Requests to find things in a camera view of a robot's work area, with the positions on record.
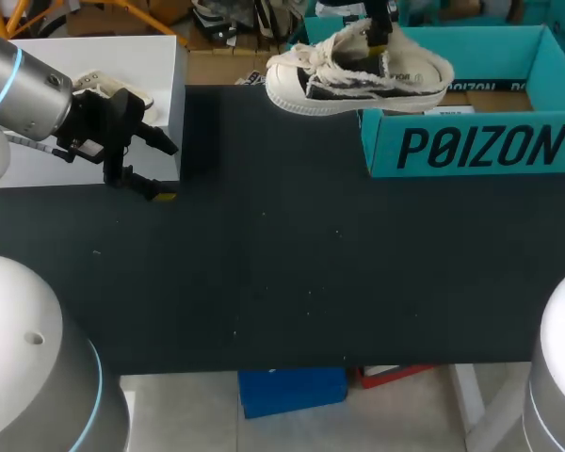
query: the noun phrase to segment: red object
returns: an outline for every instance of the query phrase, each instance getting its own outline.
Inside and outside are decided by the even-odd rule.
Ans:
[[[435,365],[411,365],[409,367],[403,367],[399,370],[390,370],[389,372],[383,372],[379,375],[373,375],[372,377],[366,377],[363,370],[358,367],[356,369],[356,375],[360,380],[360,383],[364,389],[374,388],[376,386],[381,386],[382,384],[389,383],[391,381],[396,381],[397,379],[404,379],[410,375],[418,374],[426,370],[432,369]]]

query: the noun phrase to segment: shoe box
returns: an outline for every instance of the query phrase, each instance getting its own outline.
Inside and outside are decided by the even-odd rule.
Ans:
[[[306,19],[310,42],[336,19]],[[404,31],[448,59],[456,79],[426,114],[359,115],[372,177],[565,172],[565,55],[548,27]]]

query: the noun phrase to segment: black table surface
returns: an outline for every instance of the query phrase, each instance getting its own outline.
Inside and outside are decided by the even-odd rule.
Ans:
[[[0,189],[37,271],[121,374],[530,358],[565,276],[565,174],[368,177],[355,114],[189,88],[178,200]]]

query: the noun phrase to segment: floor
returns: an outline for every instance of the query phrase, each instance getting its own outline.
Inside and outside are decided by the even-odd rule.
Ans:
[[[477,367],[483,397],[503,364]],[[439,367],[328,407],[245,420],[235,372],[123,377],[134,395],[129,452],[464,452],[456,399]],[[516,428],[496,452],[528,452]]]

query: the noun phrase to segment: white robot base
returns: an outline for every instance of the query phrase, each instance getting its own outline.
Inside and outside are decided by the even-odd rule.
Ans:
[[[0,257],[0,452],[122,452],[123,392],[50,286]]]

